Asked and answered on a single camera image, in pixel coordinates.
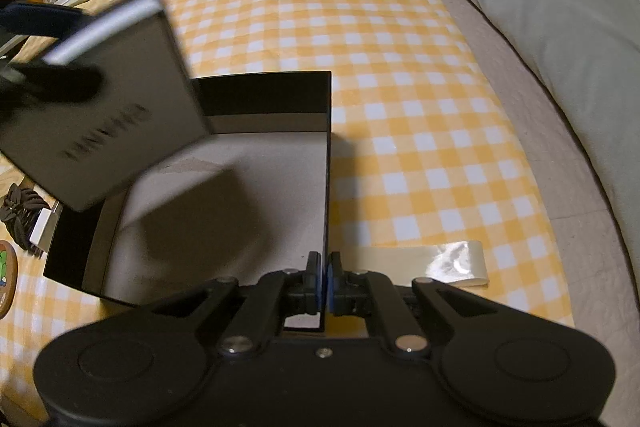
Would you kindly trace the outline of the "round green frog coaster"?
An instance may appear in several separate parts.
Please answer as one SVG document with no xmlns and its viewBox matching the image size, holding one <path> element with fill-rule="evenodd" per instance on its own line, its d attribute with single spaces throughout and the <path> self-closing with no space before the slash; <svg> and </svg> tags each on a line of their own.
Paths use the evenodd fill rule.
<svg viewBox="0 0 640 427">
<path fill-rule="evenodd" d="M 17 255 L 12 245 L 0 241 L 0 319 L 9 313 L 17 286 Z"/>
</svg>

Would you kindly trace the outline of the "grey pillow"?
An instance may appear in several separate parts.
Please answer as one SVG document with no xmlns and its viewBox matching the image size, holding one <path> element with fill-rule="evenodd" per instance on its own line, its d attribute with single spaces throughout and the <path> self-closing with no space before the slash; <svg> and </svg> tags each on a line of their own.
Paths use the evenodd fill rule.
<svg viewBox="0 0 640 427">
<path fill-rule="evenodd" d="M 470 0 L 544 84 L 639 268 L 639 1 Z"/>
</svg>

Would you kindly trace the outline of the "black storage box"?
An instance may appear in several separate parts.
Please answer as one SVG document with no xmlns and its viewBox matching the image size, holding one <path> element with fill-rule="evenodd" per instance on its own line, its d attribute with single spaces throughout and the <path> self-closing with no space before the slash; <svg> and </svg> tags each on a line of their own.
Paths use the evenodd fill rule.
<svg viewBox="0 0 640 427">
<path fill-rule="evenodd" d="M 64 210 L 43 274 L 141 306 L 216 277 L 301 270 L 328 243 L 332 78 L 196 78 L 210 135 L 83 211 Z"/>
</svg>

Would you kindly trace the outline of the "black Chanel perfume box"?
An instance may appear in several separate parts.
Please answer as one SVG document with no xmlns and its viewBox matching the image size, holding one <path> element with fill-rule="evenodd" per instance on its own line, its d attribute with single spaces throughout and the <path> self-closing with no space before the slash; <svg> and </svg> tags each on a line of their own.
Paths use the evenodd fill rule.
<svg viewBox="0 0 640 427">
<path fill-rule="evenodd" d="M 1 115 L 1 152 L 73 210 L 209 136 L 164 0 L 120 0 L 41 53 L 96 67 L 102 88 L 87 103 Z"/>
</svg>

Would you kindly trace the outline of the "black hair claw clip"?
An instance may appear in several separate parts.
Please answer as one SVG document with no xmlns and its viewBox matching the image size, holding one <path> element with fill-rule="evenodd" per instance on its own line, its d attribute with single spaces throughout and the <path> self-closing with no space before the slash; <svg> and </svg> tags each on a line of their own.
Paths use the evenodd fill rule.
<svg viewBox="0 0 640 427">
<path fill-rule="evenodd" d="M 8 193 L 1 197 L 0 220 L 13 242 L 27 254 L 40 257 L 43 250 L 30 240 L 30 234 L 43 209 L 50 210 L 47 202 L 33 189 L 12 183 Z"/>
</svg>

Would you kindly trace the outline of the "yellow white checkered cloth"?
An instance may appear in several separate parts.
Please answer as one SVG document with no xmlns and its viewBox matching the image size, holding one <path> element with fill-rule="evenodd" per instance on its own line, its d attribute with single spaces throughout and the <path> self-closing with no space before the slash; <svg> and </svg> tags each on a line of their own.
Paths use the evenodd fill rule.
<svg viewBox="0 0 640 427">
<path fill-rule="evenodd" d="M 532 169 L 442 0 L 167 1 L 195 75 L 331 73 L 331 249 L 476 239 L 478 295 L 572 323 Z"/>
</svg>

